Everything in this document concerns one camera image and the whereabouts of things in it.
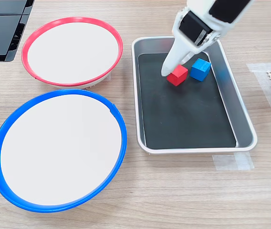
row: black mat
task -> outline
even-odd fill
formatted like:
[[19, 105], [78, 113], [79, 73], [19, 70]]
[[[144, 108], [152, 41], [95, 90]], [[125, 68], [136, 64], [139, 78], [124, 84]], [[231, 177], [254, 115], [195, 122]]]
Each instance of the black mat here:
[[139, 56], [140, 87], [146, 145], [151, 149], [235, 147], [233, 135], [212, 70], [203, 82], [189, 76], [175, 87], [161, 76], [166, 54]]

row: cube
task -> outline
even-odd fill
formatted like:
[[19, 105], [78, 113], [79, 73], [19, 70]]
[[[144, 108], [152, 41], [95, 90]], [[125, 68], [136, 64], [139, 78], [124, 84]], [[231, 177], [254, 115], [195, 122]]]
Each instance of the cube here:
[[211, 68], [210, 62], [198, 59], [192, 66], [190, 76], [202, 82], [208, 75], [210, 68]]
[[174, 86], [178, 86], [187, 79], [188, 69], [182, 65], [178, 65], [174, 71], [167, 76], [167, 80], [170, 81]]

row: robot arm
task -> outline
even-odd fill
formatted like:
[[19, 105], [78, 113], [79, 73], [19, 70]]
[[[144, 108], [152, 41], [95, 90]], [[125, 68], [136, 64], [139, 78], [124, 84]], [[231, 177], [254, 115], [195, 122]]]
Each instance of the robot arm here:
[[173, 34], [174, 44], [161, 70], [167, 76], [177, 67], [204, 51], [224, 36], [240, 20], [254, 0], [188, 0], [178, 12]]

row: red rim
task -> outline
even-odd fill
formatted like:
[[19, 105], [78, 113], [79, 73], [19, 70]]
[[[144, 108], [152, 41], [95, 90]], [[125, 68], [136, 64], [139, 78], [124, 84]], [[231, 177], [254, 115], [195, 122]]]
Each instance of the red rim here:
[[[47, 81], [45, 79], [42, 79], [41, 77], [39, 77], [30, 67], [29, 62], [28, 62], [28, 51], [30, 49], [31, 44], [33, 44], [33, 42], [42, 34], [44, 34], [45, 32], [47, 32], [48, 30], [59, 26], [59, 25], [63, 25], [63, 24], [68, 24], [68, 23], [73, 23], [73, 22], [83, 22], [83, 23], [90, 23], [90, 24], [94, 24], [94, 25], [98, 25], [100, 27], [103, 27], [104, 29], [108, 30], [109, 32], [112, 33], [112, 35], [115, 37], [117, 44], [118, 44], [118, 55], [117, 55], [117, 59], [115, 61], [115, 63], [103, 74], [91, 79], [91, 80], [87, 80], [87, 81], [83, 81], [83, 82], [79, 82], [79, 83], [54, 83], [54, 82], [50, 82]], [[115, 28], [113, 28], [111, 25], [109, 25], [108, 23], [98, 20], [98, 19], [94, 19], [94, 18], [86, 18], [86, 17], [70, 17], [70, 18], [62, 18], [62, 19], [58, 19], [55, 21], [51, 21], [45, 25], [43, 25], [42, 27], [40, 27], [39, 29], [37, 29], [31, 36], [29, 36], [29, 38], [26, 40], [26, 42], [24, 43], [24, 46], [22, 48], [22, 52], [21, 52], [21, 59], [22, 59], [22, 63], [23, 66], [25, 67], [25, 69], [27, 70], [27, 72], [34, 77], [37, 80], [40, 80], [44, 83], [48, 83], [51, 85], [55, 85], [55, 86], [62, 86], [62, 87], [73, 87], [73, 86], [81, 86], [81, 85], [85, 85], [88, 83], [92, 83], [96, 80], [101, 79], [102, 77], [104, 77], [105, 75], [107, 75], [109, 72], [111, 72], [114, 67], [117, 65], [117, 63], [120, 61], [121, 57], [122, 57], [122, 53], [123, 53], [123, 41], [122, 38], [120, 36], [120, 34], [115, 30]]]

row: wood grain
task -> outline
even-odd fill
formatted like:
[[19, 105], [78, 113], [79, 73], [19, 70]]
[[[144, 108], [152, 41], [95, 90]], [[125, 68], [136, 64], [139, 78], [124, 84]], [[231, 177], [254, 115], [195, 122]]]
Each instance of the wood grain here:
[[15, 60], [0, 63], [0, 126], [26, 101], [55, 90], [23, 68], [21, 47], [28, 36], [58, 18], [95, 17], [113, 25], [123, 38], [123, 57], [111, 81], [92, 91], [121, 111], [128, 146], [113, 181], [77, 208], [38, 214], [12, 205], [0, 194], [0, 228], [271, 229], [271, 108], [246, 66], [271, 62], [271, 1], [254, 3], [222, 39], [258, 134], [259, 143], [251, 152], [255, 169], [216, 171], [211, 155], [150, 156], [137, 145], [130, 45], [138, 37], [170, 35], [177, 10], [184, 4], [184, 0], [35, 2]]

